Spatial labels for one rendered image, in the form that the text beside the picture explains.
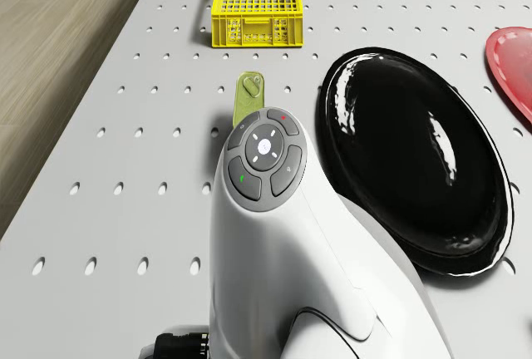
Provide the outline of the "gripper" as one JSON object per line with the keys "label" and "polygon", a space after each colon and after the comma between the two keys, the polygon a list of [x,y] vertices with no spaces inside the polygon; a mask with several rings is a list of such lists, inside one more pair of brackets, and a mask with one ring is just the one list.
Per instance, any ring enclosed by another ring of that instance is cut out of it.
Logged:
{"label": "gripper", "polygon": [[207,325],[173,326],[142,347],[139,359],[211,359]]}

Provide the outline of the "black plate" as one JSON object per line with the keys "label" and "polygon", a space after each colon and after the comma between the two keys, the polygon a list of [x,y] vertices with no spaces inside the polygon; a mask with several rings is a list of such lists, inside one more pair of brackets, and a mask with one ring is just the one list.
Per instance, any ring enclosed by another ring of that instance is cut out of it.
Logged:
{"label": "black plate", "polygon": [[364,47],[328,69],[317,103],[323,166],[416,265],[473,277],[510,245],[514,203],[489,131],[442,76]]}

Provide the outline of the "yellow basket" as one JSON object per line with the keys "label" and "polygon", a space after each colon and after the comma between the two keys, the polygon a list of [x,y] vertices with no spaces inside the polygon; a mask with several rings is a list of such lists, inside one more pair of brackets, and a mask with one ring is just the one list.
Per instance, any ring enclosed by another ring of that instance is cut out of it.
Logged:
{"label": "yellow basket", "polygon": [[301,47],[302,0],[214,0],[213,47]]}

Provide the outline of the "red plate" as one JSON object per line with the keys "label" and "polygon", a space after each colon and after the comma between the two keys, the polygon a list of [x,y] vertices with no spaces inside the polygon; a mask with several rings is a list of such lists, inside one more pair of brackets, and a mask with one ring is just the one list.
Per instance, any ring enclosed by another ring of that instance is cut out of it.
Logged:
{"label": "red plate", "polygon": [[495,30],[486,40],[485,56],[503,92],[532,125],[532,28]]}

